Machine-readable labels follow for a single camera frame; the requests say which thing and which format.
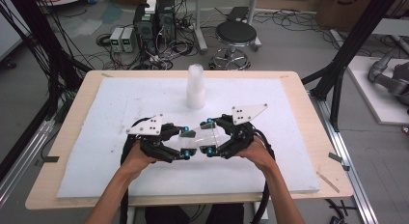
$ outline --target chair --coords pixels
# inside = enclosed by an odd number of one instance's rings
[[[209,63],[210,69],[248,69],[251,64],[247,55],[236,48],[253,44],[256,37],[256,30],[247,23],[240,21],[226,21],[219,24],[216,28],[216,38],[219,42],[227,44],[229,48],[221,48],[214,53],[212,62]]]

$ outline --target human arm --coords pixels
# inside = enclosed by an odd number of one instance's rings
[[[305,223],[300,211],[295,206],[280,168],[263,146],[261,140],[255,136],[253,143],[245,150],[237,154],[246,157],[256,164],[264,174],[268,184],[271,201],[279,224]]]
[[[133,180],[139,177],[155,158],[146,156],[136,141],[123,165],[117,170],[114,177],[106,186],[94,209],[84,223],[112,223],[121,199]]]

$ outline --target floor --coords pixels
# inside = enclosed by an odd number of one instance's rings
[[[204,0],[203,8],[213,8],[212,0]],[[232,6],[244,6],[246,0],[233,1]],[[228,14],[230,9],[218,9]],[[118,5],[113,0],[98,0],[96,5],[89,5],[86,1],[59,7],[57,12],[61,19],[67,17],[80,18],[82,20],[102,20],[99,28],[91,35],[78,36],[73,42],[81,52],[88,56],[95,69],[109,66],[110,60],[104,54],[104,49],[95,44],[95,39],[101,34],[110,33],[115,25],[127,25],[131,23],[135,6]],[[207,20],[206,26],[214,26],[224,20],[224,16],[213,9],[202,11],[203,21]],[[328,42],[329,36],[317,30],[303,31],[306,24],[310,24],[312,18],[308,14],[298,16],[300,23],[274,23],[271,14],[261,12],[257,14],[254,26],[258,31],[258,37],[262,48],[254,52],[250,47],[244,51],[249,55],[252,66],[249,70],[294,70],[300,77],[305,77],[328,65],[337,54],[336,44]],[[189,65],[198,63],[205,68],[209,63],[212,53],[222,47],[214,39],[214,29],[205,28],[204,36],[208,45],[206,54],[196,54],[191,57],[180,57],[173,60],[172,70],[185,70]],[[360,55],[381,56],[393,43],[383,37],[371,37],[367,41]],[[98,58],[91,54],[100,53]],[[0,68],[0,113],[3,125],[0,127],[0,159],[3,159],[15,141],[21,135],[25,127],[31,122],[47,99],[47,80],[32,57],[28,49],[21,45],[11,57],[16,62],[15,69],[8,69],[4,65]],[[131,61],[132,54],[123,55],[123,61]],[[314,83],[306,85],[306,89],[314,87]],[[50,136],[58,130],[61,124],[54,127]],[[379,125],[367,104],[360,95],[356,85],[348,72],[344,76],[339,127],[345,145],[352,157],[361,182],[368,195],[379,223],[407,223],[409,218],[409,176],[405,170],[409,166],[409,139],[400,131],[400,126]],[[43,148],[41,154],[46,155],[52,145],[52,140]],[[79,223],[89,214],[90,209],[68,210],[27,210],[24,203],[30,189],[39,173],[41,165],[40,154],[36,156],[30,167],[21,178],[7,202],[0,209],[1,223]],[[347,223],[362,223],[353,198],[335,199],[337,206],[342,206]],[[298,200],[297,206],[305,217],[307,223],[330,223],[331,217],[337,215],[329,208],[325,200]],[[254,215],[251,204],[246,204],[245,223],[249,223]],[[186,212],[193,216],[197,206],[183,207]],[[210,206],[204,208],[203,213],[192,223],[205,223],[206,214]],[[268,206],[269,221],[276,223],[272,206]],[[136,212],[136,222],[144,223],[143,209]]]

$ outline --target person's right arm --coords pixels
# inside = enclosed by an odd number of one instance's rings
[[[256,166],[264,174],[268,184],[271,201],[274,205],[277,223],[279,224],[299,224],[305,223],[300,211],[295,206],[280,168],[276,161],[270,156],[264,148],[261,140],[255,136],[253,143],[245,150],[237,154],[238,156],[246,157],[256,164]]]

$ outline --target person's left hand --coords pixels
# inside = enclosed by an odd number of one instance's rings
[[[138,140],[134,143],[128,156],[126,157],[121,170],[126,173],[131,179],[136,179],[148,165],[154,163],[158,159],[146,156],[141,151],[141,142]]]

